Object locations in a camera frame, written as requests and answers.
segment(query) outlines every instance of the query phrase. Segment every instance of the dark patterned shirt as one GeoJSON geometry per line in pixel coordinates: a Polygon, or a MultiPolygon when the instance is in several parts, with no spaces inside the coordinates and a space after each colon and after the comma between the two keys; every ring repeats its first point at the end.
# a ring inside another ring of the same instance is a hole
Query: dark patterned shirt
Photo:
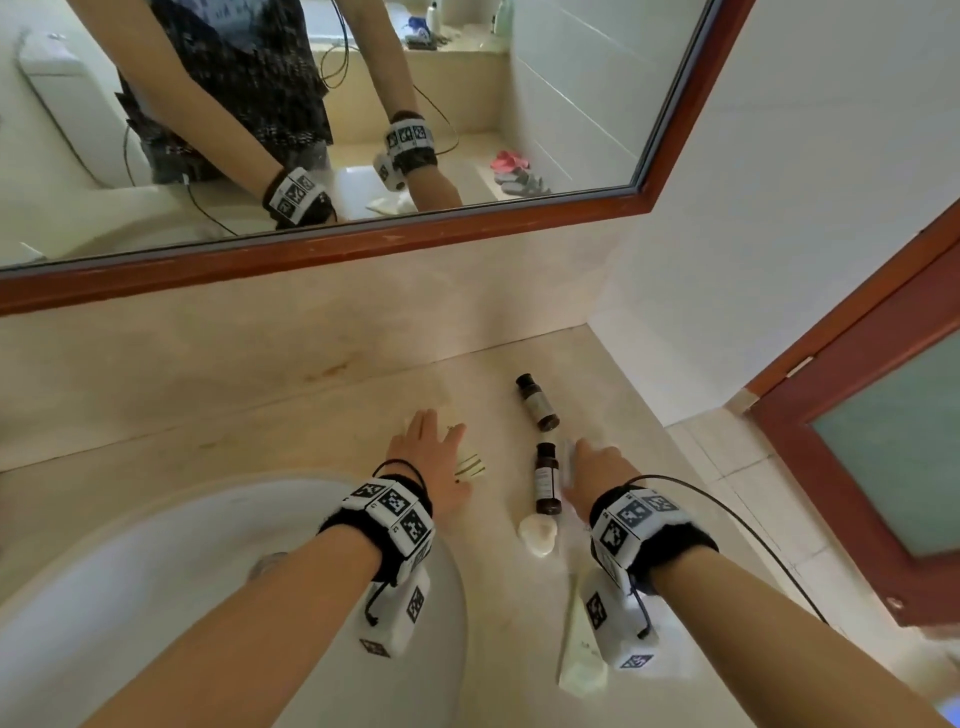
{"type": "MultiPolygon", "coordinates": [[[[150,0],[180,62],[281,164],[310,166],[333,143],[326,86],[310,50],[300,0],[150,0]]],[[[157,122],[121,75],[117,94],[140,136],[154,181],[221,173],[157,122]]]]}

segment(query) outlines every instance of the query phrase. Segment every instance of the toilet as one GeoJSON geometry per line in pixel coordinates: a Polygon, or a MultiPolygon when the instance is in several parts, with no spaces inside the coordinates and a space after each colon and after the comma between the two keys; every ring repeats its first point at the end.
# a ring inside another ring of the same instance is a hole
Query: toilet
{"type": "Polygon", "coordinates": [[[133,130],[127,134],[124,162],[127,115],[113,95],[113,89],[119,88],[112,65],[86,62],[65,36],[37,30],[23,37],[17,63],[74,154],[97,182],[104,187],[152,183],[150,164],[133,130]]]}

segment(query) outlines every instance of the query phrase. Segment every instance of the sink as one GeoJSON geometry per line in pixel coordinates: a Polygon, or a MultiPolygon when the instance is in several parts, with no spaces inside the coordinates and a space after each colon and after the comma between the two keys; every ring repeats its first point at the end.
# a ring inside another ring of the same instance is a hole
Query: sink
{"type": "MultiPolygon", "coordinates": [[[[79,726],[262,557],[310,539],[351,489],[313,476],[248,479],[92,536],[0,610],[0,726],[79,726]]],[[[407,651],[395,660],[364,651],[358,606],[275,726],[452,722],[467,649],[463,585],[439,539],[424,563],[430,596],[407,651]]]]}

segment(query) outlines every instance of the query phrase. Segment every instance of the mirror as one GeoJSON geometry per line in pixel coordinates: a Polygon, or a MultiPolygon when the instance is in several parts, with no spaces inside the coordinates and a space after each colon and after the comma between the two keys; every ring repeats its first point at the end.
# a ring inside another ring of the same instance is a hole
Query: mirror
{"type": "Polygon", "coordinates": [[[707,5],[4,3],[0,268],[630,185],[707,5]]]}

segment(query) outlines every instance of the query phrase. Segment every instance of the small brown bottle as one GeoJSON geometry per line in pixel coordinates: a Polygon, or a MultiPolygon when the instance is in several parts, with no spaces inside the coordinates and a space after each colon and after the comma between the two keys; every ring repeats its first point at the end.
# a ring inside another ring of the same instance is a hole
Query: small brown bottle
{"type": "Polygon", "coordinates": [[[560,486],[560,463],[553,443],[537,445],[537,465],[534,469],[534,491],[537,494],[537,513],[556,516],[563,510],[557,497],[560,486]]]}
{"type": "Polygon", "coordinates": [[[516,378],[516,386],[520,388],[520,396],[523,397],[523,403],[540,428],[540,432],[549,432],[560,424],[560,418],[554,411],[543,390],[534,381],[530,375],[520,375],[516,378]]]}

